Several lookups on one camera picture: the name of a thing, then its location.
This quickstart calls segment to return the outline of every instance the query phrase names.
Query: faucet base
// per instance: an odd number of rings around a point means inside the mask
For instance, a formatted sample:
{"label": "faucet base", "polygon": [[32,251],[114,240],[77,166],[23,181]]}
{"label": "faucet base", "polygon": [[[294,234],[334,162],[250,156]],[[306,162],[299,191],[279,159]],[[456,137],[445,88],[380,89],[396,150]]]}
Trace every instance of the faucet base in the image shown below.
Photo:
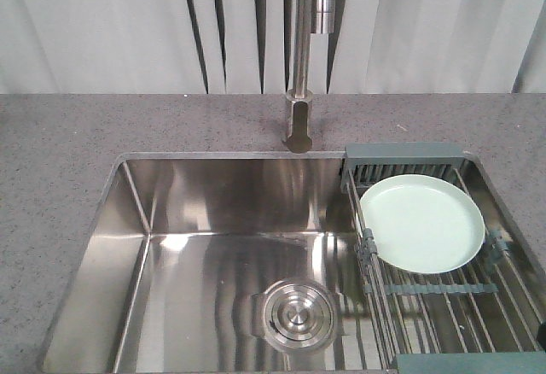
{"label": "faucet base", "polygon": [[293,90],[287,92],[287,133],[283,143],[295,154],[311,150],[313,141],[309,136],[311,101],[313,94],[305,93],[305,98],[295,98]]}

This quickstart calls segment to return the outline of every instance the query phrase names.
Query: dish rack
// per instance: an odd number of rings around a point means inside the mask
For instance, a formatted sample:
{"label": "dish rack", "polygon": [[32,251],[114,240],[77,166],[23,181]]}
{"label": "dish rack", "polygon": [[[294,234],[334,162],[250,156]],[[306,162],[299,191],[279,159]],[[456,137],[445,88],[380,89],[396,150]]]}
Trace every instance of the dish rack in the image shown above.
{"label": "dish rack", "polygon": [[469,163],[472,162],[468,157],[451,143],[346,147],[341,189],[351,204],[363,292],[384,369],[396,365],[400,354],[525,352],[546,348],[540,335],[546,330],[543,304],[526,286],[500,230],[486,229],[479,254],[451,272],[406,272],[378,257],[373,231],[366,227],[359,200],[367,188],[391,176],[422,174],[443,179],[473,198],[462,176]]}

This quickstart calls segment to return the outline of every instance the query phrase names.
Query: plate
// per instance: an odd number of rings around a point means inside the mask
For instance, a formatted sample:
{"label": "plate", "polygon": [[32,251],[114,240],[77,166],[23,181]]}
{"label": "plate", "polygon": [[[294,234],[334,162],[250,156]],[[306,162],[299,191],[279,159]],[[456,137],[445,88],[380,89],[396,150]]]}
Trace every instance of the plate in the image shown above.
{"label": "plate", "polygon": [[370,187],[360,199],[377,254],[408,272],[449,272],[482,246],[484,219],[462,190],[438,178],[398,175]]}

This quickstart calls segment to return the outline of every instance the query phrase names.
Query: metal rod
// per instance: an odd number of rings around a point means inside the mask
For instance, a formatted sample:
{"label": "metal rod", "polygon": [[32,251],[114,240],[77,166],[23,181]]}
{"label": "metal rod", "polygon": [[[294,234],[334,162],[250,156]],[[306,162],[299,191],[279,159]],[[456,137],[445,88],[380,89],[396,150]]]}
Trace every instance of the metal rod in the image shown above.
{"label": "metal rod", "polygon": [[383,280],[379,259],[377,258],[376,253],[372,253],[371,255],[371,265],[372,265],[372,269],[374,270],[374,277],[377,279],[377,286],[378,286],[379,295],[380,295],[380,303],[382,303],[382,306],[385,311],[386,325],[388,328],[387,334],[391,339],[392,351],[394,353],[393,358],[394,358],[396,354],[400,354],[400,346],[398,345],[398,341],[396,338],[396,330],[394,328],[394,322],[392,321],[391,309],[389,307],[388,299],[386,298],[385,281]]}
{"label": "metal rod", "polygon": [[[462,283],[467,283],[467,278],[465,277],[464,273],[461,269],[457,269],[457,273],[459,274],[459,278],[461,279]],[[493,344],[493,341],[491,340],[491,335],[489,334],[489,331],[487,330],[487,327],[485,326],[484,317],[481,315],[481,312],[479,311],[478,304],[476,303],[476,299],[474,298],[474,294],[468,293],[468,299],[470,301],[470,304],[472,305],[473,312],[478,319],[479,326],[481,328],[482,333],[484,334],[485,340],[487,341],[487,346],[489,349],[495,353],[495,345]]]}
{"label": "metal rod", "polygon": [[307,74],[309,72],[309,48],[311,45],[312,0],[297,0],[296,26],[293,50],[293,97],[307,96]]}
{"label": "metal rod", "polygon": [[[450,282],[450,284],[455,284],[455,279],[453,278],[453,275],[451,274],[451,272],[448,273],[447,275],[447,279],[448,279],[448,282]],[[478,351],[480,351],[481,353],[484,352],[484,348],[482,347],[481,345],[481,341],[479,340],[479,337],[478,337],[478,332],[476,331],[476,327],[474,325],[474,322],[472,321],[472,319],[464,312],[464,306],[462,304],[462,298],[460,296],[456,296],[456,302],[457,304],[459,305],[459,307],[461,308],[462,310],[462,315],[464,316],[464,319],[466,320],[467,322],[467,326],[468,328],[470,329],[470,335],[472,336],[472,339],[474,341],[474,344],[476,345],[476,348],[478,349]]]}
{"label": "metal rod", "polygon": [[[442,278],[438,274],[436,275],[436,279],[438,281],[438,284],[442,283]],[[453,327],[455,328],[455,333],[457,334],[457,338],[459,340],[459,343],[461,344],[462,351],[464,353],[468,353],[467,344],[465,343],[464,337],[462,336],[461,326],[459,325],[455,312],[453,311],[450,297],[447,295],[447,293],[442,293],[442,296],[444,297],[445,305],[447,306],[448,313],[451,317],[451,323],[453,323]]]}
{"label": "metal rod", "polygon": [[[482,266],[480,263],[477,263],[478,265],[478,268],[479,268],[479,271],[483,274],[484,276],[484,279],[487,283],[491,283],[491,279],[490,277],[487,275],[487,273],[484,272]],[[468,271],[470,272],[470,276],[477,282],[479,281],[478,280],[478,276],[476,275],[476,271],[474,270],[473,266],[471,263],[468,263]],[[523,347],[521,346],[521,342],[520,342],[520,339],[518,338],[518,335],[516,334],[515,330],[514,330],[514,326],[512,325],[512,323],[510,322],[510,319],[508,317],[508,313],[506,312],[506,309],[504,308],[504,305],[502,304],[501,302],[501,299],[499,298],[498,296],[498,293],[497,292],[494,292],[493,293],[493,298],[495,299],[495,302],[497,303],[497,305],[499,306],[499,309],[501,311],[501,314],[502,314],[502,318],[504,319],[504,321],[506,322],[506,325],[508,327],[508,330],[510,331],[510,334],[512,335],[512,338],[514,339],[514,342],[515,342],[515,345],[516,347],[518,348],[518,351],[523,351]]]}
{"label": "metal rod", "polygon": [[[464,190],[464,192],[470,196],[470,192],[468,191],[468,187],[466,185],[466,183],[464,182],[464,180],[462,179],[462,176],[461,174],[459,173],[459,170],[458,169],[454,169],[454,172],[455,172],[455,175],[457,177],[457,179],[459,180],[459,183],[461,184],[461,187],[462,189]],[[523,279],[521,279],[521,276],[520,274],[518,273],[517,269],[515,268],[512,260],[509,258],[508,254],[506,252],[502,252],[502,257],[507,260],[508,262],[508,265],[510,266],[512,272],[514,273],[515,277],[516,277],[516,280],[518,281],[520,287],[522,288],[523,292],[524,292],[524,295],[526,296],[526,299],[527,301],[529,302],[529,305],[531,306],[531,309],[533,310],[533,312],[535,313],[535,315],[537,316],[537,318],[539,319],[539,322],[542,322],[542,320],[540,319],[542,316],[540,315],[540,312],[538,311],[538,308],[537,308],[537,305],[534,303],[534,301],[532,300],[531,298],[531,294],[529,293],[529,291],[527,290],[527,288],[525,287],[524,283],[523,283]],[[523,313],[521,312],[521,309],[520,307],[518,306],[518,302],[515,300],[514,298],[514,294],[512,293],[512,290],[509,288],[508,286],[508,283],[506,282],[506,279],[504,278],[500,268],[498,267],[498,265],[495,265],[495,271],[497,272],[497,276],[499,277],[499,280],[501,281],[501,284],[502,286],[504,287],[504,289],[506,290],[506,294],[508,295],[508,298],[510,300],[510,302],[512,303],[512,306],[514,307],[514,310],[516,312],[516,314],[518,315],[518,318],[520,319],[521,321],[521,324],[523,325],[523,329],[524,331],[526,332],[527,336],[529,337],[530,341],[531,341],[531,344],[532,346],[535,348],[535,350],[537,351],[540,351],[541,348],[537,345],[536,341],[535,341],[535,337],[534,335],[531,333],[531,329],[529,328],[529,324],[526,322],[525,318],[523,317]],[[489,276],[486,275],[486,273],[483,273],[485,275],[485,277],[487,279],[490,279]],[[498,297],[498,294],[495,293],[494,294],[495,297],[496,297],[496,300],[497,302],[499,303],[499,305],[501,304],[500,302],[500,298]],[[514,327],[512,327],[512,330],[510,330],[510,332],[513,334],[513,336],[516,338],[517,342],[519,342],[519,339],[517,339],[517,336],[515,335],[515,331],[514,331]]]}
{"label": "metal rod", "polygon": [[506,290],[506,294],[508,295],[508,298],[510,299],[510,302],[512,303],[512,307],[515,310],[515,313],[518,315],[518,318],[521,321],[521,325],[523,325],[523,330],[529,337],[529,340],[531,341],[532,346],[535,348],[535,351],[541,351],[542,349],[537,345],[535,342],[535,336],[531,333],[531,329],[529,328],[529,325],[527,324],[526,319],[523,317],[523,313],[520,310],[520,307],[518,306],[518,302],[514,298],[514,294],[512,293],[512,290],[508,287],[508,283],[506,282],[506,279],[504,278],[503,274],[501,273],[501,270],[497,265],[495,265],[495,271],[497,272],[497,276],[499,280],[501,281],[502,286]]}
{"label": "metal rod", "polygon": [[[360,201],[358,199],[357,186],[355,185],[355,179],[351,171],[348,172],[347,192],[349,195],[349,203],[351,204],[351,210],[353,218],[355,219],[355,229],[357,230],[358,243],[364,247],[367,244],[363,236],[363,231],[366,228],[364,223],[364,217]],[[385,283],[380,272],[379,261],[377,260],[377,253],[370,255],[370,262],[367,264],[367,270],[362,271],[363,275],[367,275],[372,291],[372,298],[374,299],[375,309],[377,311],[378,327],[382,334],[383,341],[385,343],[386,357],[388,364],[394,360],[396,354],[400,353],[398,343],[393,337],[395,335],[394,323],[392,322],[392,315],[388,306],[385,293]]]}
{"label": "metal rod", "polygon": [[[394,279],[392,278],[392,276],[390,275],[387,269],[385,269],[385,277],[386,277],[386,281],[389,284],[394,284]],[[404,341],[404,351],[406,353],[412,353],[413,351],[411,349],[410,336],[408,335],[408,330],[404,322],[404,316],[402,315],[402,308],[400,307],[398,296],[395,295],[394,293],[392,294],[392,301],[394,303],[394,309],[396,311],[398,322],[400,324],[400,331],[402,332],[402,340]]]}
{"label": "metal rod", "polygon": [[523,291],[523,294],[525,295],[527,301],[529,302],[529,305],[531,306],[532,311],[535,313],[535,317],[537,318],[538,323],[541,324],[544,321],[544,317],[538,310],[537,303],[535,303],[535,301],[532,299],[529,289],[523,283],[523,279],[521,278],[521,275],[518,272],[518,270],[515,268],[515,265],[512,261],[512,258],[510,257],[510,254],[506,251],[503,251],[502,254],[504,259],[507,261],[508,266],[512,270],[512,273],[514,274],[515,279],[518,281],[518,284],[520,285],[521,290]]}
{"label": "metal rod", "polygon": [[[415,284],[415,280],[413,276],[409,275],[409,281],[412,284]],[[417,297],[417,305],[421,309],[421,313],[423,315],[423,319],[425,320],[425,327],[427,328],[428,335],[430,337],[430,343],[433,346],[433,352],[434,353],[440,353],[440,345],[438,341],[438,337],[436,335],[436,330],[434,329],[432,320],[430,319],[430,315],[428,314],[427,310],[427,304],[423,300],[423,295],[418,293],[415,295]]]}
{"label": "metal rod", "polygon": [[377,353],[379,354],[381,368],[387,368],[389,363],[388,363],[388,357],[387,357],[387,351],[386,351],[386,344],[384,340],[381,338],[379,320],[376,316],[377,312],[375,311],[374,300],[372,299],[371,293],[366,294],[366,299],[368,300],[368,304],[369,304],[369,315],[372,320],[372,327],[374,328],[375,344],[377,347]]}

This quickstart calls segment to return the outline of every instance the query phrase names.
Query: stainless steel sink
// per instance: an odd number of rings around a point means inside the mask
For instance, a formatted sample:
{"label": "stainless steel sink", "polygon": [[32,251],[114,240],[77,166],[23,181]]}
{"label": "stainless steel sink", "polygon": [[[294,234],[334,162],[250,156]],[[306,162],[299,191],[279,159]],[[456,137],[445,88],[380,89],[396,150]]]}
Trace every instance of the stainless steel sink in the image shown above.
{"label": "stainless steel sink", "polygon": [[[342,166],[342,153],[120,158],[45,343],[42,369],[385,368],[354,250],[354,217],[340,188]],[[488,226],[502,231],[517,274],[504,264],[491,276],[477,271],[477,278],[500,287],[494,295],[391,295],[393,335],[407,354],[537,350],[526,328],[536,335],[545,315],[542,276],[517,243],[518,231],[479,163],[466,159],[460,174]],[[431,277],[437,280],[388,267],[382,273],[392,284],[472,279],[459,272]],[[522,285],[508,293],[500,278]],[[508,304],[504,310],[495,296]]]}

